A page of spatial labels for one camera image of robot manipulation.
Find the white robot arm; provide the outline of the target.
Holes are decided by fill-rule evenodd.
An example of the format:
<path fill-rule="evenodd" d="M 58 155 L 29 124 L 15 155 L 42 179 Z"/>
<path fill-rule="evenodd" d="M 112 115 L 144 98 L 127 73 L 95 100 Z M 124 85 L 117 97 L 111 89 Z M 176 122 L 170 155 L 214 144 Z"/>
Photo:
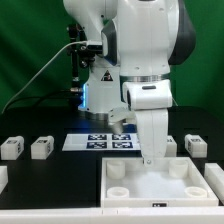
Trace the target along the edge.
<path fill-rule="evenodd" d="M 141 154 L 150 166 L 166 153 L 170 67 L 195 48 L 195 30 L 184 0 L 63 0 L 86 35 L 93 54 L 81 110 L 107 116 L 114 131 L 137 128 Z"/>

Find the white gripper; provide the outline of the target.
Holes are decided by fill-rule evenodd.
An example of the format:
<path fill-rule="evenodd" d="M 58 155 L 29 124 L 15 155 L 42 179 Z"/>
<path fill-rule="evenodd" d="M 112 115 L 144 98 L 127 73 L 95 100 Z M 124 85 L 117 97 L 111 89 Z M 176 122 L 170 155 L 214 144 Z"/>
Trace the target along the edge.
<path fill-rule="evenodd" d="M 168 108 L 172 106 L 170 81 L 125 82 L 123 98 L 134 113 L 145 166 L 165 156 L 168 136 Z"/>

